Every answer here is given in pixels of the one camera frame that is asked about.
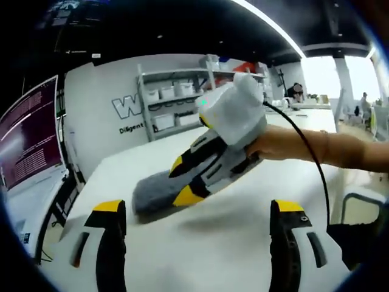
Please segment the person's right hand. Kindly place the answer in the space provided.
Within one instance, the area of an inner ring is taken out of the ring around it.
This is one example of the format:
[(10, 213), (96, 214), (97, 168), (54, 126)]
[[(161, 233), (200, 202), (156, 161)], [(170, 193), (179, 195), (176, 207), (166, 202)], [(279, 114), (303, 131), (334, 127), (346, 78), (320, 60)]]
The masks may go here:
[(293, 130), (269, 125), (246, 149), (248, 157), (257, 155), (262, 159), (304, 159), (308, 154), (303, 140)]

